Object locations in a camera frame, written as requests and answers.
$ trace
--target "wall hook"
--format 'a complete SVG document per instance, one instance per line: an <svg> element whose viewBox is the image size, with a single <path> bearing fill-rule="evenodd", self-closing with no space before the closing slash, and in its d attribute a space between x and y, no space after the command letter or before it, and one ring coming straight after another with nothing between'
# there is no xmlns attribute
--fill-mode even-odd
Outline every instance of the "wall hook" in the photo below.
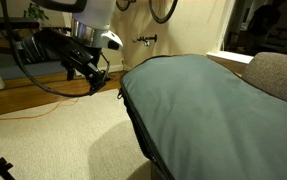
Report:
<svg viewBox="0 0 287 180"><path fill-rule="evenodd" d="M157 41L157 35L155 34L153 37L141 36L141 37L137 38L136 40L132 40L132 41L133 41L133 43L137 43L138 41L142 41L144 46L149 46L151 40L154 40L154 42L156 42Z"/></svg>

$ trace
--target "white baseboard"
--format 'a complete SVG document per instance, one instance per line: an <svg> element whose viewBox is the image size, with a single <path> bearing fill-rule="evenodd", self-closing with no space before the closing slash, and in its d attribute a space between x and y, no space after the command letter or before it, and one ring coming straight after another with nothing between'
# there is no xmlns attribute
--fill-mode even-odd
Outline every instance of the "white baseboard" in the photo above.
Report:
<svg viewBox="0 0 287 180"><path fill-rule="evenodd" d="M125 71L130 71L130 70L132 70L132 68L130 66L124 64L124 70Z"/></svg>
<svg viewBox="0 0 287 180"><path fill-rule="evenodd" d="M100 70L105 70L105 67L99 67ZM122 71L123 70L123 66L122 65L114 65L114 66L110 66L110 70L109 72L117 72L117 71Z"/></svg>
<svg viewBox="0 0 287 180"><path fill-rule="evenodd" d="M253 59L253 56L247 56L247 55L232 53L232 52L227 52L227 51L219 51L217 53L208 52L206 53L206 55L210 59L214 57L214 58L220 58L222 60L235 61L235 62L239 62L243 64L249 64Z"/></svg>

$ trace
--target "orange cable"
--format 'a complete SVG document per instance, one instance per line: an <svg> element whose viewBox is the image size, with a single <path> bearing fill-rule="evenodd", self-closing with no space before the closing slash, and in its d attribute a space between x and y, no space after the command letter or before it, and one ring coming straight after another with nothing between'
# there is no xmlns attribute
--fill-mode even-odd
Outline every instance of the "orange cable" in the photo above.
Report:
<svg viewBox="0 0 287 180"><path fill-rule="evenodd" d="M63 100L61 102L59 102L53 109L51 109L50 111L44 113L44 114L40 114L40 115L36 115L36 116L25 116L25 117L14 117L14 118L0 118L0 121L7 121L7 120L20 120L20 119L33 119L33 118L38 118L38 117L42 117L45 116L47 114L50 114L51 112L53 112L54 110L56 110L63 102L65 101L72 101L71 99L66 99ZM72 101L74 102L72 105L76 104L79 101L79 98L76 99L76 101Z"/></svg>

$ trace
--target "wooden floor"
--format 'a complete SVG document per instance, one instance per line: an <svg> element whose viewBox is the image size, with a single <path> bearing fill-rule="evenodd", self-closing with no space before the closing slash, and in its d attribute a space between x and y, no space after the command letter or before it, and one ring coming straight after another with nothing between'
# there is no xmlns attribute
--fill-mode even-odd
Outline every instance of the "wooden floor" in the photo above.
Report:
<svg viewBox="0 0 287 180"><path fill-rule="evenodd" d="M119 78L123 72L111 73L110 81L100 90L119 89ZM58 73L36 78L42 84L64 93L85 93L89 85L84 78L66 81L66 73ZM66 97L47 93L35 86L29 79L15 79L4 82L5 88L0 90L0 114L36 107L67 99Z"/></svg>

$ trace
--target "black cable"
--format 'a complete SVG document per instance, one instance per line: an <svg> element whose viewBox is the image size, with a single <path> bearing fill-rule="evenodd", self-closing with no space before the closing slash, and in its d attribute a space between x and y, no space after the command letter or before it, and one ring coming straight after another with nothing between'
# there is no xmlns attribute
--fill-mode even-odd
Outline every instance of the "black cable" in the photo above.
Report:
<svg viewBox="0 0 287 180"><path fill-rule="evenodd" d="M107 77L107 73L110 70L110 61L104 56L104 54L101 52L101 56L103 57L103 59L105 60L105 62L107 63L107 67L104 73L104 77L103 77L103 81L105 81L106 77Z"/></svg>
<svg viewBox="0 0 287 180"><path fill-rule="evenodd" d="M11 27L11 23L10 23L10 18L7 12L7 4L6 4L6 0L0 0L1 2L1 6L2 6L2 12L3 12L3 17L4 17L4 23L5 23L5 29L6 29L6 33L8 36L8 41L9 41L9 45L11 48L11 52L13 55L13 58L16 62L16 64L19 66L19 68L21 69L21 71L27 76L27 78L29 78L36 86L38 86L39 88L43 89L45 92L49 92L52 94L56 94L56 95L60 95L60 96L65 96L65 97L83 97L83 96L88 96L88 95L93 95L94 93L96 93L99 89L95 90L95 91L89 91L87 93L83 93L83 94L65 94L65 93L61 93L58 91L54 91L46 86L44 86L43 84L41 84L39 81L37 81L25 68L24 64L22 63L20 54L16 48L15 45L15 41L14 41L14 34L13 34L13 30Z"/></svg>

